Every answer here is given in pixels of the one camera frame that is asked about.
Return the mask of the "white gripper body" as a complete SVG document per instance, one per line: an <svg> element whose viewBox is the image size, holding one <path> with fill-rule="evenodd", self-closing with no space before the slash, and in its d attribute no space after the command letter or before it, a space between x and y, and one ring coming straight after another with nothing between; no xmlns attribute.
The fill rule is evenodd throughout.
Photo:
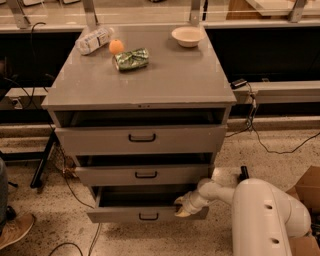
<svg viewBox="0 0 320 256"><path fill-rule="evenodd" d="M207 200L199 192L188 192L183 196L182 206L190 215L194 215L206 206Z"/></svg>

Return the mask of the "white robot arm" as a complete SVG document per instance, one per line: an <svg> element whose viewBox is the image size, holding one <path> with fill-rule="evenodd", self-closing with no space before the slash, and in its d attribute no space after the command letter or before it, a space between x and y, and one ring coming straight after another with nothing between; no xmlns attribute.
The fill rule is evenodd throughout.
<svg viewBox="0 0 320 256"><path fill-rule="evenodd" d="M256 178L234 188L203 179L175 200L180 206L176 215L189 217L215 200L231 206L233 256L293 256L289 240L311 229L309 211L300 200Z"/></svg>

